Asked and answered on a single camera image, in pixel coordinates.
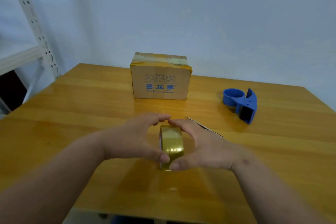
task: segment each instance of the roll of packing tape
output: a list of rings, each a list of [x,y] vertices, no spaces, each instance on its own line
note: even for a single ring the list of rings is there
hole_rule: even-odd
[[[184,155],[182,131],[180,128],[162,125],[160,128],[160,148],[170,157],[169,163],[160,163],[161,170],[170,171],[173,160]]]

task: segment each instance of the dark spot on skin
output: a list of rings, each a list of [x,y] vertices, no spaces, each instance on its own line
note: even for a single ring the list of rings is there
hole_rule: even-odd
[[[243,164],[245,164],[245,165],[249,165],[250,164],[250,162],[249,162],[249,160],[247,160],[247,159],[243,159]]]

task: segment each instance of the finger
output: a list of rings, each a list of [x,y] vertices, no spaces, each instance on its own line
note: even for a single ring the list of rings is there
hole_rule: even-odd
[[[168,163],[170,158],[162,150],[146,144],[143,149],[144,157],[156,162]]]
[[[198,152],[179,157],[170,164],[171,171],[182,171],[200,166],[200,156]]]
[[[148,113],[145,114],[144,122],[149,126],[157,125],[159,122],[164,122],[170,119],[169,114],[165,113]]]
[[[168,120],[168,123],[172,126],[181,128],[184,132],[191,135],[194,138],[197,131],[201,128],[196,122],[192,120]]]

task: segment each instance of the cartoon logo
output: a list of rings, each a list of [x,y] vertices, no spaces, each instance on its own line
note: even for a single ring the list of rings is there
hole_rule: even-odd
[[[175,82],[175,76],[173,75],[167,75],[166,77],[166,83],[174,83]]]
[[[155,75],[155,82],[165,83],[165,76],[163,74],[156,74]]]
[[[154,80],[154,76],[151,75],[151,74],[146,74],[145,75],[145,81],[148,83],[148,82],[155,82]]]

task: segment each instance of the forearm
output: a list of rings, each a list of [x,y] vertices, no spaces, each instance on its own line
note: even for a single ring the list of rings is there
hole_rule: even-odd
[[[97,134],[83,137],[0,195],[1,223],[61,223],[104,160]]]
[[[233,168],[259,224],[330,223],[253,155]]]

